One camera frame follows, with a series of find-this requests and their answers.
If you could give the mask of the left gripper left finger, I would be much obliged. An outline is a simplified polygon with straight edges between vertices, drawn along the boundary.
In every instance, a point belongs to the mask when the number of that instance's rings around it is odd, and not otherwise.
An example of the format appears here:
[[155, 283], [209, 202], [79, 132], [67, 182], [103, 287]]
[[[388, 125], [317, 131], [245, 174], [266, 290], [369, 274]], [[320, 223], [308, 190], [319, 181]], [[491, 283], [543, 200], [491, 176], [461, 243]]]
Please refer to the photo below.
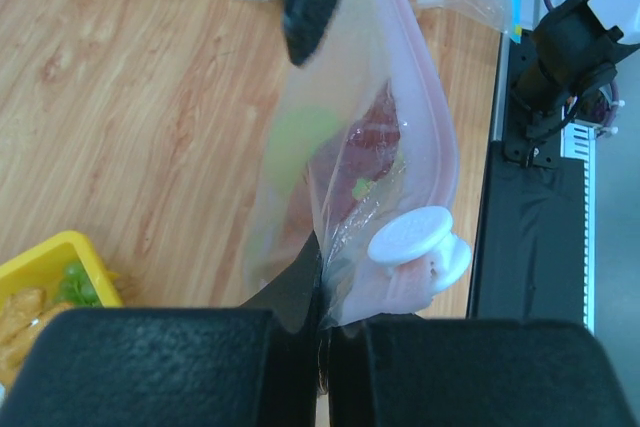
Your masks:
[[13, 426], [311, 426], [322, 259], [296, 259], [235, 308], [56, 316], [9, 393]]

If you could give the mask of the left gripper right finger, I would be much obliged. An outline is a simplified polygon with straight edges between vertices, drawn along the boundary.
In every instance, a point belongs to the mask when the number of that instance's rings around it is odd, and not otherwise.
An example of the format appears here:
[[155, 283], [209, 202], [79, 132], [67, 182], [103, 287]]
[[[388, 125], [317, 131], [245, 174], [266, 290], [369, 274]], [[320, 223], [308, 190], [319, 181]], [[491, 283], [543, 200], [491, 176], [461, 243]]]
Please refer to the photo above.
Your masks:
[[375, 317], [331, 334], [333, 426], [635, 426], [601, 344], [559, 321]]

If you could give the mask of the clear zip top bag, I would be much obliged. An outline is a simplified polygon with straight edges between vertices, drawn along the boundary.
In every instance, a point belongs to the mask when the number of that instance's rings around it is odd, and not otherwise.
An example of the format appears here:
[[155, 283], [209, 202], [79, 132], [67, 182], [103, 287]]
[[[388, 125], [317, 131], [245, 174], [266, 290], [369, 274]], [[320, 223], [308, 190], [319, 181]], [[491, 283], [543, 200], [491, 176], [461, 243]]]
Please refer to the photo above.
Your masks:
[[459, 159], [409, 0], [341, 0], [291, 70], [263, 156], [244, 268], [261, 289], [315, 235], [323, 327], [411, 314], [468, 269], [453, 230]]

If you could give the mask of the red fake lobster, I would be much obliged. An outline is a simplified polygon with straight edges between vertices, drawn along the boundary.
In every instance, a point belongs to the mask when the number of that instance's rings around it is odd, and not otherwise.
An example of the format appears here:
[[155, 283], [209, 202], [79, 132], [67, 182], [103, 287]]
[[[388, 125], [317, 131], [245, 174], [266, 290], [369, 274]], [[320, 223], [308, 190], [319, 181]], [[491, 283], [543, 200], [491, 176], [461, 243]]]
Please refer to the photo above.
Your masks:
[[290, 201], [283, 233], [306, 238], [313, 230], [313, 211], [321, 224], [338, 227], [391, 170], [401, 139], [396, 102], [385, 81], [363, 116], [342, 129], [313, 155]]

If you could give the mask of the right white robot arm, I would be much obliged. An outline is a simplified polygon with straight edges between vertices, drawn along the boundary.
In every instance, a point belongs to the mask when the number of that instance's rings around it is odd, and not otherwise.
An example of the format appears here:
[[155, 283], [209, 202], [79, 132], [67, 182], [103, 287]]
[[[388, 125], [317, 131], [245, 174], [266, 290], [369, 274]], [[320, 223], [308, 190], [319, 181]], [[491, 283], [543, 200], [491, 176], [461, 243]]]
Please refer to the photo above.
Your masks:
[[[318, 49], [339, 0], [285, 0], [283, 33], [291, 63]], [[565, 0], [529, 35], [536, 56], [510, 85], [503, 154], [523, 167], [554, 167], [547, 142], [579, 108], [614, 81], [616, 66], [639, 48], [639, 0]]]

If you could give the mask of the white zip slider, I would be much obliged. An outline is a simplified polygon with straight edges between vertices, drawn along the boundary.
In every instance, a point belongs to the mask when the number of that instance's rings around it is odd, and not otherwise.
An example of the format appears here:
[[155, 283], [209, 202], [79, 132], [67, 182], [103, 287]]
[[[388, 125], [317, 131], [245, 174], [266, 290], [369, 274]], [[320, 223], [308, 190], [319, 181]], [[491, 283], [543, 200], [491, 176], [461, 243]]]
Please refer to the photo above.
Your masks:
[[388, 272], [405, 264], [424, 265], [437, 294], [455, 284], [472, 261], [471, 247], [452, 228], [453, 216], [446, 207], [420, 207], [382, 227], [372, 237], [367, 254]]

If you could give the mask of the green fake apple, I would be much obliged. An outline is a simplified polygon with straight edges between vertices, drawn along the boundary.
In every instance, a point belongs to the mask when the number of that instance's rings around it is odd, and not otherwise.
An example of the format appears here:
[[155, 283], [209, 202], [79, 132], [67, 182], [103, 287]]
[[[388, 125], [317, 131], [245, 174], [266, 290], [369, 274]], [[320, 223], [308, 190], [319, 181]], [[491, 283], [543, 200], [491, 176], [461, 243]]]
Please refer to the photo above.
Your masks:
[[314, 153], [345, 123], [334, 110], [319, 106], [280, 111], [263, 156], [264, 180], [279, 196], [288, 197]]

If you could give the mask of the fake green grapes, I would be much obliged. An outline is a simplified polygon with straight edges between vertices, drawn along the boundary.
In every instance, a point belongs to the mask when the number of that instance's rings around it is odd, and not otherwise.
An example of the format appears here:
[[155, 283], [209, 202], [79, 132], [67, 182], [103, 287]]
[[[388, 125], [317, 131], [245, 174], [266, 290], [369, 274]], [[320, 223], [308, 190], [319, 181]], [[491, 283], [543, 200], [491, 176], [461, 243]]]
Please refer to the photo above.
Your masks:
[[101, 306], [99, 296], [81, 262], [71, 262], [64, 268], [54, 302], [68, 302], [80, 307]]

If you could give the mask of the fake ginger root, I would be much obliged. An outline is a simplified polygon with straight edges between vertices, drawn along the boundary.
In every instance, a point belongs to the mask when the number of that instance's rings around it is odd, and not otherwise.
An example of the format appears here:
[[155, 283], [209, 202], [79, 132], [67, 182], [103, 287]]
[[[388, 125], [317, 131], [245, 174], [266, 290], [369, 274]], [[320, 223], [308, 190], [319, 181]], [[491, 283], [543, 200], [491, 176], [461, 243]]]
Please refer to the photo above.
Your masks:
[[55, 303], [42, 288], [27, 288], [1, 305], [1, 386], [10, 389], [41, 332], [60, 313], [81, 308]]

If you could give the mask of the yellow plastic tray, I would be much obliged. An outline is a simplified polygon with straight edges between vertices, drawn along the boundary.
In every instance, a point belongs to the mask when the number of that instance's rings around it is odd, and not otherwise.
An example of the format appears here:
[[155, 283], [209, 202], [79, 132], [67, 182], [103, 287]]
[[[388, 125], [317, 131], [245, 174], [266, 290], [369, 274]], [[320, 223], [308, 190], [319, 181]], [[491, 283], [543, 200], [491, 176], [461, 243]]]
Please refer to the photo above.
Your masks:
[[60, 232], [1, 265], [1, 305], [12, 294], [27, 288], [42, 288], [52, 299], [66, 266], [74, 262], [85, 268], [103, 306], [124, 306], [113, 284], [118, 275], [106, 268], [86, 235], [71, 230]]

